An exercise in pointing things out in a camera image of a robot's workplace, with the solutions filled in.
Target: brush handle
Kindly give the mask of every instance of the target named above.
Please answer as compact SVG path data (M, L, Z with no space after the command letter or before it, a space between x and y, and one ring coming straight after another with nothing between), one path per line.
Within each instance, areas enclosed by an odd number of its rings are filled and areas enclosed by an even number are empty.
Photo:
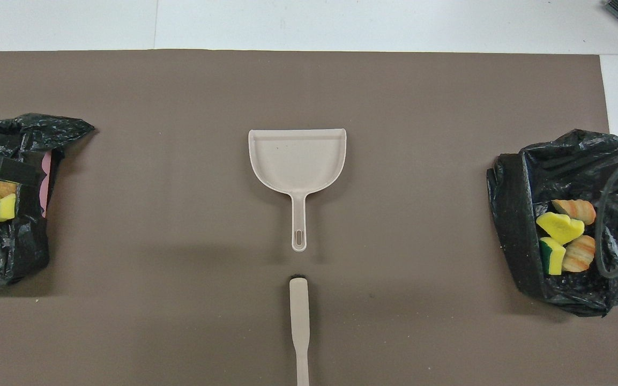
M292 198L292 249L295 252L304 252L307 248L307 195L290 195L290 197Z
M304 278L289 281L289 317L297 356L297 386L309 386L309 286Z

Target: brown surface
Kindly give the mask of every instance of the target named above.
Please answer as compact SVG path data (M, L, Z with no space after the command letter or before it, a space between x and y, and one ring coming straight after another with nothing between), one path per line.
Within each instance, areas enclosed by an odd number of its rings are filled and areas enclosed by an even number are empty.
M61 165L51 266L0 289L0 384L293 384L294 273L312 384L618 384L618 307L518 293L485 188L500 152L608 130L596 56L0 53L0 118L26 112L100 132ZM338 127L296 254L247 133Z

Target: black plastic bag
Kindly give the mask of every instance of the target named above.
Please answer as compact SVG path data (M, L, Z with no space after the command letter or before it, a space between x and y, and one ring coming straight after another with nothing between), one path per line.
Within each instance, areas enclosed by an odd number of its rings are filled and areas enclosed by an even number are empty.
M0 285L16 283L49 263L44 208L63 147L92 130L83 120L42 114L0 120L0 155L30 164L40 174L37 185L19 186L16 217L0 222Z
M501 154L487 171L490 209L500 245L517 288L578 316L604 316L618 305L618 278L603 278L596 265L581 273L544 272L535 224L556 212L552 199L590 201L597 210L611 166L618 164L618 137L574 130L553 142L534 144L518 154ZM618 262L618 195L608 196L602 253L607 265ZM585 234L593 235L594 226Z

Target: yellow toy food piece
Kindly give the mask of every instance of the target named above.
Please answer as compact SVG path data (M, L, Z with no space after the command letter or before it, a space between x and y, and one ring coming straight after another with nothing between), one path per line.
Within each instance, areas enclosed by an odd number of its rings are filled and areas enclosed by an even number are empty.
M17 183L0 181L0 197L5 197L16 193L17 186Z
M552 205L557 212L561 214L567 214L570 218L581 220L586 225L590 225L595 222L595 207L592 206L590 201L585 200L552 200Z
M547 212L538 217L535 222L561 245L575 240L585 231L585 223L573 220L565 214Z
M566 254L561 267L564 271L583 272L590 268L595 259L595 239L581 235L566 247Z
M564 248L558 241L551 237L540 239L540 255L542 256L542 266L545 267L547 274L561 274L561 263L566 254Z
M16 195L11 194L0 200L0 222L16 217Z

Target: dustpan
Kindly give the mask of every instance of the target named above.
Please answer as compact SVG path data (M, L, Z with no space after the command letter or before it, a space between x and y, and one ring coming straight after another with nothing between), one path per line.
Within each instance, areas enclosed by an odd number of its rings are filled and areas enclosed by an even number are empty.
M251 130L249 158L257 178L292 198L292 249L307 247L306 197L335 182L345 164L345 129Z

